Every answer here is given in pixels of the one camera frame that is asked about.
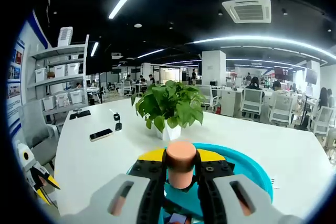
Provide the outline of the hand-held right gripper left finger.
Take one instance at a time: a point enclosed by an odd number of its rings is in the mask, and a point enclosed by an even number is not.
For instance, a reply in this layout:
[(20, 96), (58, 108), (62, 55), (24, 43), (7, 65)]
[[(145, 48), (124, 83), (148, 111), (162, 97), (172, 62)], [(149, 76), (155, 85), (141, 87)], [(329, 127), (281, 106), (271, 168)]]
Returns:
[(128, 174), (119, 174), (93, 193), (89, 205), (60, 223), (162, 223), (166, 181), (161, 161), (138, 158)]

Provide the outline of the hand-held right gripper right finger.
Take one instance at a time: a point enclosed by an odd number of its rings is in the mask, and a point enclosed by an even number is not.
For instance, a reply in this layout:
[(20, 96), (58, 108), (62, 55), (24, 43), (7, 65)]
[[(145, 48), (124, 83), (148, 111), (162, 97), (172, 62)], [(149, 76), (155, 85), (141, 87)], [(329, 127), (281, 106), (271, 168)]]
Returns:
[(196, 153), (198, 198), (204, 223), (303, 223), (277, 210), (270, 196), (243, 174), (234, 174), (225, 159), (202, 161)]

